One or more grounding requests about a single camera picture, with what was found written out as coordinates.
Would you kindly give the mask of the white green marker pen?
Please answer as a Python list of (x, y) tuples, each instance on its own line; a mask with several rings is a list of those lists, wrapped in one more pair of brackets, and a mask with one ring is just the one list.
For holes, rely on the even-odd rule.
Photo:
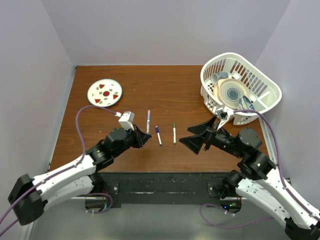
[(172, 135), (173, 135), (173, 144), (177, 144), (177, 132), (176, 132), (176, 123), (172, 124)]

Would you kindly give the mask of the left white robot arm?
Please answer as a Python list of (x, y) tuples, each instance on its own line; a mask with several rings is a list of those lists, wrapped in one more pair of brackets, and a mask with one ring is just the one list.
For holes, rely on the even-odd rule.
[(8, 196), (17, 221), (25, 226), (67, 199), (99, 196), (104, 184), (98, 180), (97, 172), (113, 164), (126, 150), (142, 148), (151, 137), (137, 125), (132, 129), (115, 128), (77, 159), (38, 176), (20, 176)]

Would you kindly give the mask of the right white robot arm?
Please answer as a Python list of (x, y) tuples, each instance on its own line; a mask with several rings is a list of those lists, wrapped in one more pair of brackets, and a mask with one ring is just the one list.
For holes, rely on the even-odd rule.
[(215, 120), (189, 127), (193, 135), (179, 142), (195, 154), (214, 146), (240, 159), (240, 170), (228, 173), (218, 187), (221, 198), (238, 195), (251, 201), (283, 226), (292, 240), (318, 240), (319, 209), (301, 197), (281, 176), (279, 166), (259, 150), (262, 141), (256, 131), (245, 127), (233, 136)]

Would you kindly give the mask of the white blue marker pen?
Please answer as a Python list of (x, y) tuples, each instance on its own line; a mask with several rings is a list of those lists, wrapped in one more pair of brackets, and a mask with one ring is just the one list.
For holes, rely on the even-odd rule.
[(158, 143), (159, 143), (160, 146), (162, 146), (162, 139), (161, 139), (160, 130), (159, 130), (159, 126), (158, 125), (155, 126), (155, 131), (156, 131)]

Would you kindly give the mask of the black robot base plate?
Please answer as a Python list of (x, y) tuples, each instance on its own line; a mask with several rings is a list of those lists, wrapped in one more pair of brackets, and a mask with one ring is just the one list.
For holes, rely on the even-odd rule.
[(225, 172), (102, 172), (95, 174), (93, 196), (85, 197), (87, 210), (101, 211), (112, 205), (202, 205), (221, 206), (237, 213), (244, 198), (226, 192)]

